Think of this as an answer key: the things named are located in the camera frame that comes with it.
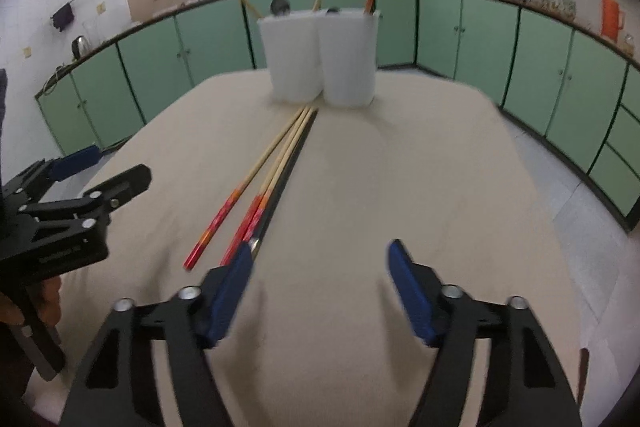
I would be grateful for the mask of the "operator left hand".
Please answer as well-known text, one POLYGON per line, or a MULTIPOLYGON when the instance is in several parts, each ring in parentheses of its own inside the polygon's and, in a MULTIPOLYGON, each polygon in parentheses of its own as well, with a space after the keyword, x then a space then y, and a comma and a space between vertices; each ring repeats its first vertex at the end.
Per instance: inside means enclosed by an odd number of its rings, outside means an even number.
MULTIPOLYGON (((61 321, 61 286, 61 277, 52 277, 52 279, 40 283, 35 291, 35 307, 38 317, 47 326, 56 326, 61 321)), ((6 295, 0 297, 0 321, 11 326, 24 323, 22 311, 6 295)))

